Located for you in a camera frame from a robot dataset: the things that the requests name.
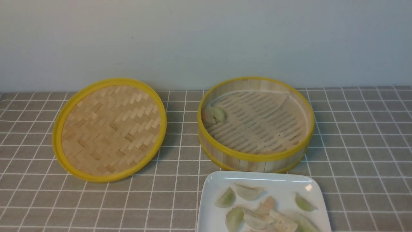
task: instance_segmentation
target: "woven bamboo lid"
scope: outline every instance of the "woven bamboo lid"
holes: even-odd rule
[[[132,79],[95,83],[60,112],[53,149],[73,175],[93,182],[128,177],[157,153],[166,134],[166,112],[156,92]]]

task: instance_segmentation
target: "square white plate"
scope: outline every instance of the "square white plate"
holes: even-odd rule
[[[266,193],[254,201],[243,200],[236,194],[236,201],[232,207],[216,207],[215,201],[229,186],[235,191],[234,182],[250,187],[263,187]],[[296,192],[316,206],[318,210],[312,212],[300,210],[295,203]],[[321,232],[331,231],[321,189],[313,179],[301,175],[220,171],[210,174],[203,185],[197,232],[227,231],[225,218],[229,210],[234,206],[255,209],[267,196],[275,198],[276,211],[285,215],[299,212],[307,216]],[[249,231],[246,225],[239,230],[239,232],[246,231]]]

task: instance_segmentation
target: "grid pattern tablecloth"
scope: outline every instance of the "grid pattern tablecloth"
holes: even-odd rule
[[[289,173],[320,185],[334,231],[412,231],[412,88],[299,89],[316,130]],[[87,183],[61,168],[51,132],[73,93],[0,96],[1,232],[195,230],[203,182],[219,170],[197,137],[204,91],[159,92],[165,141],[138,174]]]

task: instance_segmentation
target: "bamboo steamer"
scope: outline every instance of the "bamboo steamer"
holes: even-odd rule
[[[227,122],[208,124],[208,105],[225,112]],[[283,173],[303,158],[314,130],[308,101],[278,80],[241,77],[208,91],[198,108],[200,144],[209,159],[226,170]]]
[[[114,78],[67,102],[54,125],[53,149],[74,176],[112,182],[144,167],[165,134],[166,111],[157,93],[138,80]]]

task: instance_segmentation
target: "yellow plastic rim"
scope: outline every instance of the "yellow plastic rim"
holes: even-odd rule
[[[212,89],[210,89],[202,98],[199,107],[197,109],[197,124],[199,126],[199,132],[202,133],[202,135],[205,137],[205,139],[215,148],[217,148],[218,150],[220,150],[221,152],[225,153],[228,156],[232,156],[238,159],[242,159],[242,160],[246,160],[246,161],[251,161],[251,162],[266,162],[266,161],[274,161],[274,160],[281,160],[284,158],[287,158],[293,154],[295,154],[297,151],[301,150],[303,147],[305,147],[312,135],[313,135],[313,130],[315,128],[315,115],[313,114],[313,111],[311,110],[311,125],[310,125],[310,129],[309,129],[309,133],[306,135],[306,137],[300,142],[298,143],[295,147],[293,147],[290,150],[286,150],[284,152],[279,152],[279,153],[273,153],[273,154],[248,154],[248,153],[244,153],[244,152],[239,152],[233,149],[230,149],[228,147],[225,147],[224,145],[222,145],[221,143],[219,143],[218,141],[216,141],[206,130],[206,128],[203,125],[202,122],[202,118],[201,118],[201,111],[202,111],[202,105],[204,103],[204,100],[206,99],[206,97],[212,92],[214,91],[216,88],[225,85],[227,83],[233,82],[233,81],[237,81],[237,80],[245,80],[245,79],[258,79],[258,80],[266,80],[266,81],[270,81],[270,82],[274,82],[280,85],[283,85],[285,87],[287,87],[290,91],[294,92],[295,94],[297,94],[300,98],[302,98],[302,100],[304,101],[304,103],[306,104],[307,107],[309,107],[309,109],[312,109],[311,105],[309,104],[309,102],[306,100],[306,98],[296,89],[294,89],[292,86],[285,84],[281,81],[278,80],[274,80],[274,79],[270,79],[270,78],[266,78],[266,77],[258,77],[258,76],[246,76],[246,77],[239,77],[239,78],[234,78],[234,79],[230,79],[227,80],[225,82],[220,83],[219,85],[216,85],[215,87],[213,87]]]
[[[143,90],[146,92],[155,102],[159,108],[161,123],[160,123],[160,131],[157,141],[155,142],[153,148],[146,154],[146,156],[133,168],[124,170],[120,173],[114,175],[107,175],[107,176],[96,176],[83,173],[78,169],[74,168],[67,160],[66,156],[64,155],[63,148],[61,145],[61,134],[63,130],[64,123],[66,121],[67,116],[73,110],[73,108],[80,102],[83,98],[91,94],[92,92],[99,90],[101,88],[105,88],[112,85],[128,85],[138,89]],[[60,111],[59,115],[57,116],[56,122],[53,128],[53,136],[52,136],[52,144],[54,154],[56,155],[57,161],[61,164],[61,166],[66,169],[69,173],[73,174],[74,176],[81,178],[86,181],[91,182],[112,182],[117,181],[128,176],[133,175],[141,168],[143,168],[157,153],[159,150],[164,137],[166,135],[166,110],[162,103],[162,100],[157,95],[157,93],[148,85],[138,80],[128,79],[128,78],[113,78],[102,80],[96,82],[88,87],[84,88],[83,90],[79,91],[66,103],[63,109]]]

